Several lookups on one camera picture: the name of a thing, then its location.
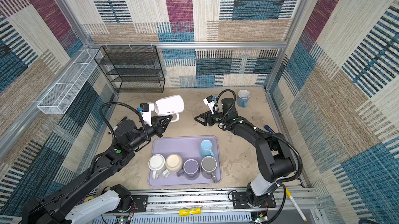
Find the light blue mug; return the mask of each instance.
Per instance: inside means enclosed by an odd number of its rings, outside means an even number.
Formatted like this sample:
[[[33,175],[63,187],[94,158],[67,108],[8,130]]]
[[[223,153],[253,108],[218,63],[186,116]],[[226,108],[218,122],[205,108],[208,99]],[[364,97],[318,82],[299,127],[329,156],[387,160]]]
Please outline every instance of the light blue mug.
[[[213,154],[212,142],[210,140],[205,139],[201,142],[201,145],[199,146],[199,154],[201,157],[215,157]]]
[[[247,107],[247,102],[251,97],[251,93],[247,90],[239,90],[238,91],[238,106]]]

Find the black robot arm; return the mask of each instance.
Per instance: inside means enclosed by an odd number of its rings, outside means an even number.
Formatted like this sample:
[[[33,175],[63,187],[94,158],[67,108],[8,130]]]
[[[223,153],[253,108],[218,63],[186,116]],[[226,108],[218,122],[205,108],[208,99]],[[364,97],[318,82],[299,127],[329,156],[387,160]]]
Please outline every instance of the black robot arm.
[[[111,125],[104,117],[102,108],[110,104],[125,106],[123,103],[109,102],[100,107],[100,116],[108,126]],[[152,136],[162,137],[162,133],[165,132],[172,120],[172,115],[152,117],[152,126],[149,126],[144,124],[139,113],[138,115],[143,123],[142,127],[137,128],[134,121],[130,119],[121,122],[115,132],[111,127],[112,145],[105,152],[96,155],[86,171],[43,200],[32,199],[25,204],[22,212],[22,223],[71,223],[65,219],[71,209],[101,182],[126,166],[133,159],[135,153],[151,141]]]
[[[218,100],[225,92],[231,92],[234,98],[222,99],[222,112],[218,112]],[[262,131],[246,118],[238,116],[235,99],[235,92],[230,89],[222,91],[218,97],[209,96],[204,99],[204,103],[209,106],[210,111],[194,119],[204,126],[213,126],[217,123],[223,131],[230,131],[255,146],[261,176],[247,185],[245,201],[250,207],[256,208],[260,207],[267,197],[271,197],[272,192],[282,182],[299,178],[302,172],[302,160],[297,150],[284,139],[281,133]],[[298,169],[292,154],[297,159]],[[297,170],[295,175],[287,177],[295,170]]]
[[[222,112],[215,114],[212,114],[211,111],[205,112],[194,119],[204,126],[212,126],[217,123],[224,131],[228,130],[255,146],[260,173],[268,182],[286,177],[297,169],[287,144],[271,136],[271,133],[257,130],[246,118],[238,116],[233,98],[222,99],[222,109]],[[224,115],[226,115],[225,122],[222,123]],[[281,133],[276,135],[284,139]],[[278,151],[278,154],[272,155],[272,151]]]

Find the white mesh basket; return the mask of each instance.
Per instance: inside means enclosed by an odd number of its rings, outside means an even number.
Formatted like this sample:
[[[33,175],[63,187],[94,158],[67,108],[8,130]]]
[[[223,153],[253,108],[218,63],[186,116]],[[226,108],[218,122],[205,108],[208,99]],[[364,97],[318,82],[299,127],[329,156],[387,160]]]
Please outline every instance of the white mesh basket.
[[[97,64],[98,49],[85,49],[37,105],[44,114],[65,114]]]

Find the patterned fabric wall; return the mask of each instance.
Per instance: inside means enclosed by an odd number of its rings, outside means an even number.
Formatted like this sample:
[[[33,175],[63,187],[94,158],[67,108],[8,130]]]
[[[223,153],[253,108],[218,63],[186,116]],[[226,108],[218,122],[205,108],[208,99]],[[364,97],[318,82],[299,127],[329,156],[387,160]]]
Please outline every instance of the patterned fabric wall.
[[[81,47],[54,0],[0,0],[0,136]]]
[[[54,0],[0,0],[0,135],[81,47]],[[82,172],[113,97],[96,68],[65,115],[38,115],[0,162],[1,222]]]
[[[278,49],[158,49],[165,87],[265,86]]]
[[[66,0],[94,42],[283,41],[298,0]]]
[[[96,68],[64,115],[40,113],[0,163],[0,220],[83,172],[102,126],[99,107],[114,92]]]
[[[330,223],[399,223],[399,0],[310,0],[270,93]]]

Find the red wire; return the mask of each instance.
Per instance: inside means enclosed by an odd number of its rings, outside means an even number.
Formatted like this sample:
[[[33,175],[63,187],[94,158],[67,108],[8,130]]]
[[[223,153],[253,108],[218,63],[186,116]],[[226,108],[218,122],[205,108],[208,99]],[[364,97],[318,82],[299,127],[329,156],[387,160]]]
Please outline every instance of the red wire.
[[[269,204],[267,204],[267,201],[265,200],[266,203],[266,215],[269,217]]]
[[[134,202],[134,207],[132,208],[132,210],[130,210],[129,215],[127,216],[128,218],[133,210],[134,210],[134,212],[133,212],[133,215],[134,215],[134,213],[136,212],[136,203],[135,202]]]

